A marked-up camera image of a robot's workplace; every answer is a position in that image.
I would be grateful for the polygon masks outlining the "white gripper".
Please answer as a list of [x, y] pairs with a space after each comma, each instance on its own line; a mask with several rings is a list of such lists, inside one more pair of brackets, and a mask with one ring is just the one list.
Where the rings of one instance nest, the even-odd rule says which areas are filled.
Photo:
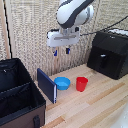
[[[80, 29], [78, 27], [68, 29], [51, 29], [47, 33], [47, 45], [52, 48], [54, 56], [58, 55], [57, 47], [76, 44], [79, 41]], [[71, 47], [66, 47], [66, 54], [70, 54]]]

